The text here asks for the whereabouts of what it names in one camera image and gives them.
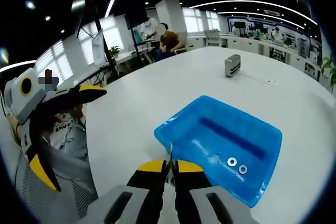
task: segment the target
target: person in background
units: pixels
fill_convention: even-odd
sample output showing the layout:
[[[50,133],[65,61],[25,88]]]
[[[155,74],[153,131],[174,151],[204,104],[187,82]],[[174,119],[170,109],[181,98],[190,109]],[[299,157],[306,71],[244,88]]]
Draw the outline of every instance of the person in background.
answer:
[[[259,33],[259,39],[260,40],[267,40],[267,34],[264,32]]]
[[[233,25],[232,32],[233,32],[234,36],[237,36],[237,37],[240,36],[240,29],[235,27],[235,25]]]
[[[155,28],[158,24],[155,18],[151,18],[150,16],[147,15],[148,20],[145,23],[142,23],[141,28],[140,28],[140,35],[143,40],[147,39],[154,39],[158,40],[156,36],[156,31]]]
[[[177,33],[168,31],[168,25],[161,23],[166,28],[165,33],[160,38],[160,48],[156,50],[155,61],[175,55],[175,50],[182,47],[182,41]]]
[[[275,30],[272,31],[272,38],[273,38],[273,40],[275,40],[277,42],[282,42],[282,35],[281,35],[278,27],[276,27]]]

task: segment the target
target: green plant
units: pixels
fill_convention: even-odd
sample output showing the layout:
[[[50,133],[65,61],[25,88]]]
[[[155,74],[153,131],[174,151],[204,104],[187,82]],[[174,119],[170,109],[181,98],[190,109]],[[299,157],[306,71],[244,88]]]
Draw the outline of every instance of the green plant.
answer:
[[[120,51],[120,47],[118,46],[113,46],[110,48],[109,52],[110,52],[110,55],[113,57],[115,55],[117,55]]]
[[[330,89],[331,92],[334,89],[334,85],[336,84],[336,67],[334,66],[333,62],[333,55],[330,54],[330,58],[325,57],[323,59],[323,61],[325,61],[325,63],[323,64],[322,68],[321,68],[321,73],[324,75],[324,70],[326,68],[330,68]]]

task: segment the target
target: white table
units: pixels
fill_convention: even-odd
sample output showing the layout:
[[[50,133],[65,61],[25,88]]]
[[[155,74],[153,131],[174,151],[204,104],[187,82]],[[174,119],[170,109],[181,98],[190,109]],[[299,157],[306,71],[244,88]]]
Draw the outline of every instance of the white table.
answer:
[[[224,60],[241,55],[241,70],[224,76]],[[126,184],[141,164],[167,157],[154,129],[200,95],[208,95],[282,131],[276,168],[251,210],[260,223],[298,223],[323,189],[335,158],[334,97],[299,70],[235,49],[206,47],[131,73],[87,106],[87,141],[101,196]],[[178,223],[173,193],[165,194],[159,223]]]

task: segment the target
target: white pillar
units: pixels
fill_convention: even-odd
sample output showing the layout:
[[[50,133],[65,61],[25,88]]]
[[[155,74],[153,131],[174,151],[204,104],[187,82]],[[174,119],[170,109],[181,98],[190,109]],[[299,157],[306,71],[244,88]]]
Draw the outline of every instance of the white pillar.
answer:
[[[176,33],[187,31],[179,0],[162,0],[155,7],[160,22],[166,23],[169,30]]]
[[[209,29],[209,23],[208,23],[208,18],[206,16],[206,12],[201,11],[201,19],[202,19],[202,23],[203,23],[203,30],[210,30]]]

